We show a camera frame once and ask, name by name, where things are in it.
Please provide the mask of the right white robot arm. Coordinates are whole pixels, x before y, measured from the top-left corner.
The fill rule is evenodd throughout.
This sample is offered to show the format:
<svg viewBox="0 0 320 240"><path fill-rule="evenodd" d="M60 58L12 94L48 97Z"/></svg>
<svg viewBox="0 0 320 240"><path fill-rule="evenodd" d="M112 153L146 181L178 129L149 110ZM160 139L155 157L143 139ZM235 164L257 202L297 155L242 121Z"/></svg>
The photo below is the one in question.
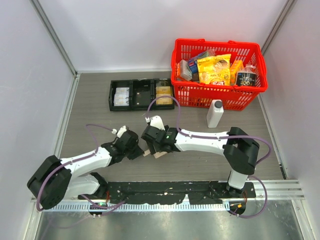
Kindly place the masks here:
<svg viewBox="0 0 320 240"><path fill-rule="evenodd" d="M219 133L192 132L148 125L141 135L150 153L198 151L225 157L231 167L226 193L233 198L244 192L248 176L255 172L260 145L238 127Z"/></svg>

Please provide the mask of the beige leather card holder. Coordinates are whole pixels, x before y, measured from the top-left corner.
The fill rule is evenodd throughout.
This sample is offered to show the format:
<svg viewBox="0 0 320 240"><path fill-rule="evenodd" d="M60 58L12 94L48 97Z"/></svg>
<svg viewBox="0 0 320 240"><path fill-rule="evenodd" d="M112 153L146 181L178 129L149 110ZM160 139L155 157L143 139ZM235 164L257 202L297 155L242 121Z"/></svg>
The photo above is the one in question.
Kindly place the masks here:
<svg viewBox="0 0 320 240"><path fill-rule="evenodd" d="M167 152L163 151L163 152L156 152L151 154L151 151L149 149L145 150L144 153L142 154L144 157L148 156L148 155L152 155L155 159L158 159L164 155L166 155Z"/></svg>

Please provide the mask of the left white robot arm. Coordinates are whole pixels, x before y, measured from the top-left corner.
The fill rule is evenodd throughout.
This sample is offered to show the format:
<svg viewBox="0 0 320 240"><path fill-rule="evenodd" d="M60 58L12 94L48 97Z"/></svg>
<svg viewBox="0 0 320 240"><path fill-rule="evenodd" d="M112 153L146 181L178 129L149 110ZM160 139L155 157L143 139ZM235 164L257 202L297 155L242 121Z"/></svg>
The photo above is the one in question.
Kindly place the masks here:
<svg viewBox="0 0 320 240"><path fill-rule="evenodd" d="M139 147L139 136L122 127L112 142L103 143L95 150L78 156L47 157L27 182L36 198L38 211L49 210L63 199L103 199L108 195L108 183L95 170L109 167L124 158L134 160L144 151Z"/></svg>

